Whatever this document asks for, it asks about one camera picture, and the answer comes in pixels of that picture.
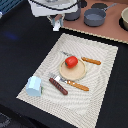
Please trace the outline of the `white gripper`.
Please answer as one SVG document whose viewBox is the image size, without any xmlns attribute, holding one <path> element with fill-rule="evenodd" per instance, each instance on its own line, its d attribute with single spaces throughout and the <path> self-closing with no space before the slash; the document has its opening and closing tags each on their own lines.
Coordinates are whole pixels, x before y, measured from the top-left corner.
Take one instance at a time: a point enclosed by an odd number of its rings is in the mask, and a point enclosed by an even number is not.
<svg viewBox="0 0 128 128">
<path fill-rule="evenodd" d="M 55 24 L 55 17 L 50 15 L 62 14 L 60 21 L 63 23 L 65 13 L 78 10 L 79 0 L 28 0 L 32 14 L 35 17 L 47 16 L 51 24 Z"/>
</svg>

